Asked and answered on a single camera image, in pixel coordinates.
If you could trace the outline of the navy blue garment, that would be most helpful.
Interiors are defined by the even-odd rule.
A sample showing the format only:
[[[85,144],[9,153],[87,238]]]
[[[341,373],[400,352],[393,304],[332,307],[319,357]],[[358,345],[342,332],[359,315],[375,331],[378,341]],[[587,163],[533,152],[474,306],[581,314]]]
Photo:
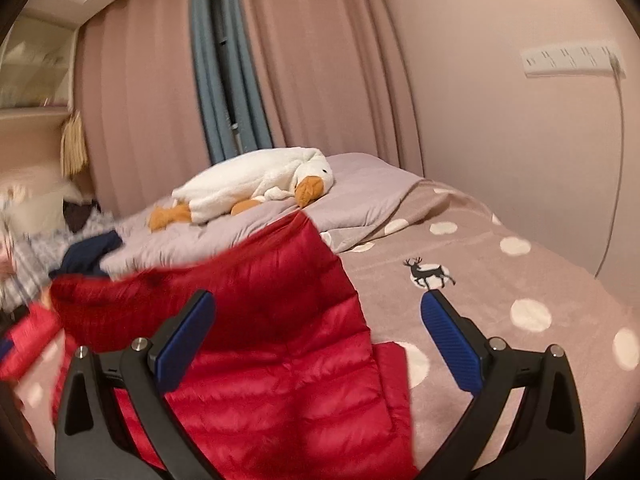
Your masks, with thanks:
[[[115,230],[85,238],[67,248],[60,265],[49,272],[53,280],[58,276],[78,274],[107,278],[108,274],[101,269],[101,260],[122,247],[124,241]]]

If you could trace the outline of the lilac duvet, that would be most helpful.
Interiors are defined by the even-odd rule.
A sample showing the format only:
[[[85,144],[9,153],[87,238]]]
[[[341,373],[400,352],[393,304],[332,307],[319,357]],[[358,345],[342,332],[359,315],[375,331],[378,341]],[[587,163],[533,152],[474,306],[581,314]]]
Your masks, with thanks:
[[[303,209],[334,252],[358,245],[384,226],[401,201],[420,182],[411,172],[361,153],[329,158],[335,183],[326,196]],[[224,252],[268,224],[298,211],[292,198],[275,200],[236,217],[226,214],[202,226],[173,223],[152,232],[150,215],[172,204],[170,197],[122,219],[115,229],[122,246],[110,252],[100,267],[110,278],[156,266],[184,266]]]

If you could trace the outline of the black garment on pillow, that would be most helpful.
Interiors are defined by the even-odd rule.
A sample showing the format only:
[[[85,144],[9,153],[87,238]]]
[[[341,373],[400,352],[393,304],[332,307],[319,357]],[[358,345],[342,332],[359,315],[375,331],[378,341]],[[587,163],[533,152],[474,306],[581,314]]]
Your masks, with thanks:
[[[80,232],[91,217],[93,211],[102,212],[101,206],[97,200],[90,202],[76,203],[71,200],[63,200],[62,214],[66,226],[70,232],[76,234]]]

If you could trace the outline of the plaid shirt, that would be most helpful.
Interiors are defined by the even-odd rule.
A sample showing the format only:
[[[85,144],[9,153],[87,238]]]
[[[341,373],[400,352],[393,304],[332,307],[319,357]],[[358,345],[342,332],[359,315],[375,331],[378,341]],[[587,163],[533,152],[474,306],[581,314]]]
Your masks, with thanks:
[[[114,225],[115,219],[110,212],[101,214],[93,209],[78,233],[73,233],[67,226],[51,233],[23,235],[5,228],[2,235],[9,237],[16,271],[1,283],[2,309],[12,312],[21,304],[36,300],[50,283],[49,272],[60,266],[71,244],[109,231]]]

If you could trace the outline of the white goose plush toy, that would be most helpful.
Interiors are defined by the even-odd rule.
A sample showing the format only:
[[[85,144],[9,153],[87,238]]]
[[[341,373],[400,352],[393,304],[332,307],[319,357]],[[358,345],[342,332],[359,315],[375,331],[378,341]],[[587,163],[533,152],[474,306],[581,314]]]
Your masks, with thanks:
[[[151,231],[173,223],[203,224],[273,200],[304,208],[329,193],[333,170],[318,148],[264,148],[209,167],[171,192],[174,204],[155,208]]]

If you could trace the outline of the polka dot bed sheet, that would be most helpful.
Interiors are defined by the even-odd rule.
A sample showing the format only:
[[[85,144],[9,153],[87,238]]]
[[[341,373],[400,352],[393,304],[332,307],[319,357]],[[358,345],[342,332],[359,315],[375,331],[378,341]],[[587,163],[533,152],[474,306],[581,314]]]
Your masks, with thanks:
[[[552,344],[565,350],[582,407],[588,474],[620,442],[639,407],[639,313],[586,271],[510,233],[475,200],[425,183],[410,192],[390,226],[334,255],[356,289],[372,341],[405,350],[416,469],[471,401],[423,325],[420,301],[433,289],[487,336],[523,350]],[[63,330],[17,389],[44,455],[53,450],[74,350]]]

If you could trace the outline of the blue curtain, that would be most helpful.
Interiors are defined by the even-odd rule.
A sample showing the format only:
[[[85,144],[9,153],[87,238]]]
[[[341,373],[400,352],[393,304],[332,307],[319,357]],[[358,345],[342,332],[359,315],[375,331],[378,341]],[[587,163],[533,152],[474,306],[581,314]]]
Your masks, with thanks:
[[[241,0],[190,0],[190,27],[210,161],[272,148]]]

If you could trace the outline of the white wall shelf unit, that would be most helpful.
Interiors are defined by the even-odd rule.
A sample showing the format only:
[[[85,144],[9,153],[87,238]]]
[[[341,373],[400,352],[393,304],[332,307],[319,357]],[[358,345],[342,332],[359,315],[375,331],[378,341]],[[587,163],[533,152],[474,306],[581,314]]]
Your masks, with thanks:
[[[1,118],[66,118],[74,108],[78,31],[18,16],[1,46]]]

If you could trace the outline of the red puffer jacket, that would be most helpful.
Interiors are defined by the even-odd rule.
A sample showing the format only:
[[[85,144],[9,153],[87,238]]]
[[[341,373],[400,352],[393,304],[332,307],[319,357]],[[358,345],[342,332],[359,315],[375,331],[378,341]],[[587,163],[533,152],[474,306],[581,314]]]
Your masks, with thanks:
[[[405,350],[375,344],[341,259],[306,214],[195,266],[121,281],[63,275],[50,295],[66,347],[153,335],[197,290],[215,321],[169,407],[229,479],[410,479]]]

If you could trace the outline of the striped hanging cloth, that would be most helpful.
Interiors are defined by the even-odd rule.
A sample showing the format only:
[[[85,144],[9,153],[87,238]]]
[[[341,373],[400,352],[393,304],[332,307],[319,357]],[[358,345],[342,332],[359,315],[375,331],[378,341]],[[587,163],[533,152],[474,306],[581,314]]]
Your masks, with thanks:
[[[80,174],[89,163],[84,125],[79,112],[64,122],[60,144],[60,165],[63,177]]]

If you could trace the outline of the white wall power strip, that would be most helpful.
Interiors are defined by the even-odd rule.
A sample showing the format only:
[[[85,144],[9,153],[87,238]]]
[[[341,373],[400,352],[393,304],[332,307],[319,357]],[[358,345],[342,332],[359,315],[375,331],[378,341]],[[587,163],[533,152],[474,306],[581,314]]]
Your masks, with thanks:
[[[617,75],[625,77],[622,52],[612,41],[552,44],[521,50],[527,77]]]

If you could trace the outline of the pink curtain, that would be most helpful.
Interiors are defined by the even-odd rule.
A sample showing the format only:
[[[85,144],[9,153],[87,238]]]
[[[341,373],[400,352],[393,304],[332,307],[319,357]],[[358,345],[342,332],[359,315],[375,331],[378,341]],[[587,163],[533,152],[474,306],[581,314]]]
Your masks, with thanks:
[[[273,148],[363,152],[424,170],[383,0],[241,0]],[[133,214],[212,166],[190,0],[115,0],[81,26],[75,104],[99,202]]]

